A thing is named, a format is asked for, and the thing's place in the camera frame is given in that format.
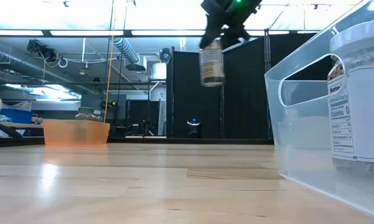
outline orange plastic bin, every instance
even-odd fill
[[[48,146],[87,146],[106,144],[110,124],[96,121],[43,120],[44,141]]]

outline black frame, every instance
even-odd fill
[[[246,144],[273,145],[271,139],[177,139],[177,138],[117,138],[109,137],[108,143],[138,144]],[[0,138],[0,147],[44,145],[44,137],[27,137],[23,139]]]
[[[174,58],[167,64],[166,76],[166,137],[173,138],[173,116],[174,116],[174,93],[173,93]]]
[[[220,137],[225,139],[224,125],[224,85],[220,89]]]
[[[269,29],[264,30],[264,70],[267,73],[271,69],[271,39],[269,38]],[[274,139],[273,126],[271,125],[271,117],[269,114],[269,105],[267,101],[267,123],[268,138]]]

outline nutrition facts label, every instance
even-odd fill
[[[329,99],[334,151],[354,153],[348,95]]]

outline glass jar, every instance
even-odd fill
[[[100,121],[101,117],[94,115],[94,108],[79,107],[78,114],[76,115],[77,120],[86,121]]]
[[[200,83],[205,87],[216,87],[224,84],[223,47],[219,40],[200,49]]]
[[[344,68],[328,82],[334,165],[374,177],[374,21],[337,34],[330,51]]]

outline jar label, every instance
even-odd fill
[[[346,86],[329,96],[332,154],[338,159],[374,162],[374,65],[356,67],[345,77]],[[341,80],[328,82],[329,93]]]

